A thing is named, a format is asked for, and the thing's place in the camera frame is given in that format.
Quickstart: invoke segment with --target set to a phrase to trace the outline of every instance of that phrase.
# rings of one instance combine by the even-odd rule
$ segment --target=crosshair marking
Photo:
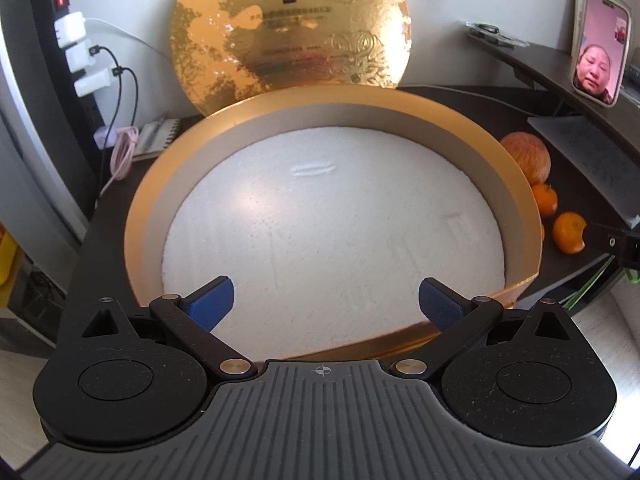
[[[329,368],[328,366],[322,365],[319,366],[318,368],[316,368],[314,370],[314,372],[318,375],[322,375],[322,377],[324,377],[325,375],[330,374],[331,372],[333,372],[334,370],[332,368]]]

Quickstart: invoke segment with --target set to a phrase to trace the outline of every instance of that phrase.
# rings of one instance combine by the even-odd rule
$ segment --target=yellow object
[[[18,244],[8,232],[5,232],[0,237],[0,285],[4,285],[9,275],[11,275],[17,250]]]
[[[20,271],[23,258],[24,253],[21,248],[18,247],[14,256],[14,264],[11,266],[9,271],[9,277],[4,282],[4,285],[0,285],[0,308],[6,308],[9,304],[9,299],[11,298],[12,291],[14,290],[15,280],[18,277],[18,272]]]
[[[177,0],[174,69],[205,116],[309,84],[395,88],[409,60],[406,0]]]

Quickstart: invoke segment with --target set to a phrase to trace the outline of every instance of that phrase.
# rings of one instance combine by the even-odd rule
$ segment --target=orange
[[[551,235],[563,253],[575,254],[584,249],[582,232],[585,227],[587,222],[578,213],[566,212],[556,218]]]
[[[540,218],[549,218],[556,214],[558,210],[558,195],[549,184],[534,184],[531,186],[533,197],[538,204]]]

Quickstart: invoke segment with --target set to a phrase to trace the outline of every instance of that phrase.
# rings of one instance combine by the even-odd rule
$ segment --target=white power adapter
[[[84,97],[94,93],[100,88],[106,88],[113,83],[113,72],[111,68],[103,68],[98,72],[81,77],[74,83],[76,87],[76,94],[78,97]]]
[[[86,36],[82,12],[72,12],[54,23],[56,39],[60,48],[66,48]]]
[[[91,40],[86,39],[65,50],[66,63],[69,65],[71,73],[95,64],[95,57],[89,54],[89,49],[92,46]]]

